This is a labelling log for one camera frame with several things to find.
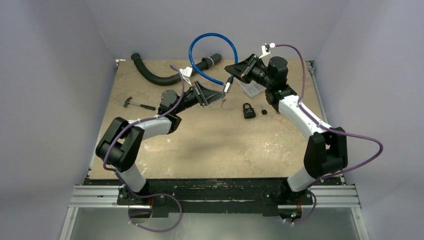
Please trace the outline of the black padlock with key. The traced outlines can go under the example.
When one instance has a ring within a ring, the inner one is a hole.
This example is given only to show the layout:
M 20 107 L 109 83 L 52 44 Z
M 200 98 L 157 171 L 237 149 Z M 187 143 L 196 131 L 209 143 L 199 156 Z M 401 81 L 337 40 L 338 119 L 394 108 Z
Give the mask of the black padlock with key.
M 243 117 L 244 119 L 253 119 L 256 117 L 256 113 L 252 105 L 248 102 L 243 104 Z

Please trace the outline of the small silver keys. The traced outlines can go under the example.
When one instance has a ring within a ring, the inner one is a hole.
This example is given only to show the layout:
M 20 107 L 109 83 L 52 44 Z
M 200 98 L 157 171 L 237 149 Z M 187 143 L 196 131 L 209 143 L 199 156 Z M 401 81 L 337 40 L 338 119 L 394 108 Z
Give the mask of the small silver keys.
M 226 98 L 223 98 L 222 101 L 221 101 L 221 105 L 220 105 L 221 108 L 223 107 L 225 102 L 226 102 Z

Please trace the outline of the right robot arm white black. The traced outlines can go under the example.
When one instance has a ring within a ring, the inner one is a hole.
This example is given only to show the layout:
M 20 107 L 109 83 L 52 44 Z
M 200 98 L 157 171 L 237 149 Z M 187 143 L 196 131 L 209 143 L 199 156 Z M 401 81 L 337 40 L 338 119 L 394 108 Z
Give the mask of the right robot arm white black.
M 313 182 L 347 167 L 344 129 L 331 127 L 302 103 L 300 96 L 287 83 L 289 68 L 286 59 L 273 56 L 268 64 L 264 64 L 261 58 L 252 54 L 224 69 L 245 84 L 256 82 L 265 87 L 267 102 L 286 116 L 307 139 L 303 167 L 287 178 L 280 191 L 284 202 L 294 203 L 300 198 L 301 191 Z

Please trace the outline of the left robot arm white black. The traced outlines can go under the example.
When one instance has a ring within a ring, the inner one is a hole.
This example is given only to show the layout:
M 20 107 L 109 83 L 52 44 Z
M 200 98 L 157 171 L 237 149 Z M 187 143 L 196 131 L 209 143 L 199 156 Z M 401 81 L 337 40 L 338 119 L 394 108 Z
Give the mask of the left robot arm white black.
M 182 119 L 178 113 L 197 104 L 208 106 L 223 100 L 226 94 L 203 86 L 195 81 L 188 90 L 177 94 L 166 90 L 161 94 L 158 113 L 142 120 L 112 120 L 95 149 L 106 170 L 113 171 L 130 189 L 129 197 L 138 205 L 149 199 L 149 183 L 136 166 L 142 141 L 155 136 L 168 135 L 177 130 Z

